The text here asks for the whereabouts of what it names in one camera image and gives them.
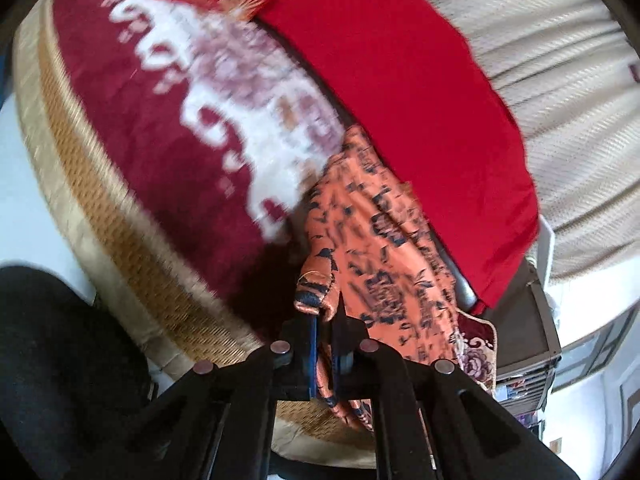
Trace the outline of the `beige striped curtain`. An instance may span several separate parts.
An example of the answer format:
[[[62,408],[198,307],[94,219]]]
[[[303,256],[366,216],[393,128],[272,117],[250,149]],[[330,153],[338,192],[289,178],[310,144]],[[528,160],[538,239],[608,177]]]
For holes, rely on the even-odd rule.
[[[639,252],[636,51],[602,0],[428,0],[465,36],[524,136],[568,281]]]

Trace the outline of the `orange floral garment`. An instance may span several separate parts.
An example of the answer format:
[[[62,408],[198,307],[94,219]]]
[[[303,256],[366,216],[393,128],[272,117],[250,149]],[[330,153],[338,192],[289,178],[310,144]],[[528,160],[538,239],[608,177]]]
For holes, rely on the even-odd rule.
[[[338,311],[413,362],[460,362],[454,277],[410,188],[350,127],[310,193],[309,255],[294,306],[330,322]]]

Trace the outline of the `dark grey storage box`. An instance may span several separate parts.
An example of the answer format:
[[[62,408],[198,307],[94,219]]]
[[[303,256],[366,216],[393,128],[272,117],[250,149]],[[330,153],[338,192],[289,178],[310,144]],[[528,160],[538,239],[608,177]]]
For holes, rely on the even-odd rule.
[[[344,112],[350,121],[347,130],[352,126],[362,128],[346,110]],[[387,167],[379,154],[378,158]],[[408,187],[418,200],[411,186]],[[458,323],[463,342],[462,358],[458,363],[464,370],[472,377],[480,379],[487,375],[491,367],[518,365],[546,352],[548,339],[544,328],[549,321],[547,306],[544,300],[534,293],[535,275],[526,266],[524,258],[499,303],[493,308],[488,308],[480,303],[471,285],[447,254],[422,206],[421,209],[430,226],[440,258],[454,277]]]

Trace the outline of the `red folded cloth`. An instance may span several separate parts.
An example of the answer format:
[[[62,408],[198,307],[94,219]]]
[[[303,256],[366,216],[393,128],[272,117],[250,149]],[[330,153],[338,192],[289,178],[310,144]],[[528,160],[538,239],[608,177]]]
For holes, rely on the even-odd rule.
[[[521,131],[460,32],[427,0],[272,0],[258,18],[367,131],[495,307],[537,236],[538,200]]]

